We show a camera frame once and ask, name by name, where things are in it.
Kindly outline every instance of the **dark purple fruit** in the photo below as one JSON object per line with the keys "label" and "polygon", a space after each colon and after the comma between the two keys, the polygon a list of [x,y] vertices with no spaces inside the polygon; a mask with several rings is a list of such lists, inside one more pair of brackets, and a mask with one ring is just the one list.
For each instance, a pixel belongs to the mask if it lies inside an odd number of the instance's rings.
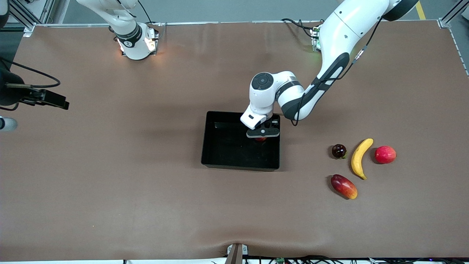
{"label": "dark purple fruit", "polygon": [[337,144],[332,147],[332,156],[337,159],[345,159],[345,155],[347,154],[347,149],[342,144]]}

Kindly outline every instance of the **black plastic bin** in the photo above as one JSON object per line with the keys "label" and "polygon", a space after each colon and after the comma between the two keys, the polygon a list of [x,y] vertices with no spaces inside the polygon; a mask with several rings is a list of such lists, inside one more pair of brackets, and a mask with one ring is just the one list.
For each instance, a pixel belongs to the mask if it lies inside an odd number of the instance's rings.
{"label": "black plastic bin", "polygon": [[202,164],[209,168],[274,171],[280,167],[280,136],[257,141],[246,136],[242,113],[207,112]]}

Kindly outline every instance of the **banana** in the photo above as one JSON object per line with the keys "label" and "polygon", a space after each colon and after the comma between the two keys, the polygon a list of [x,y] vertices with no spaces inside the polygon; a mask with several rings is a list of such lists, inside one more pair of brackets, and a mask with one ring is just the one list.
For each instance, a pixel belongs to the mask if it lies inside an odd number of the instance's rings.
{"label": "banana", "polygon": [[365,152],[373,145],[373,139],[365,139],[358,145],[355,152],[352,155],[352,170],[353,172],[362,179],[367,179],[363,173],[362,159]]}

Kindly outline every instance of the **yellow stripe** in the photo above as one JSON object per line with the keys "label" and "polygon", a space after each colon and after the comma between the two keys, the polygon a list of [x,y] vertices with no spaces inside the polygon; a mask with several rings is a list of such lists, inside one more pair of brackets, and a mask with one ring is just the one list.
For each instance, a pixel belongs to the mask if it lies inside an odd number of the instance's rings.
{"label": "yellow stripe", "polygon": [[424,9],[422,8],[422,4],[420,1],[417,2],[417,5],[415,6],[417,9],[418,17],[420,20],[426,20],[427,18],[425,17]]}

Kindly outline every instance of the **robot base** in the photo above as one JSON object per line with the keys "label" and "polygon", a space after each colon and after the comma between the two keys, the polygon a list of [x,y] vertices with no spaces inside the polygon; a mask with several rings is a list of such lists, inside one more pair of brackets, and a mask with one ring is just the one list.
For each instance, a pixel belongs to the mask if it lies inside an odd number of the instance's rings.
{"label": "robot base", "polygon": [[159,32],[144,23],[138,23],[142,28],[142,37],[135,43],[134,47],[126,47],[120,41],[123,56],[127,56],[132,60],[143,60],[149,55],[156,55],[158,47]]}

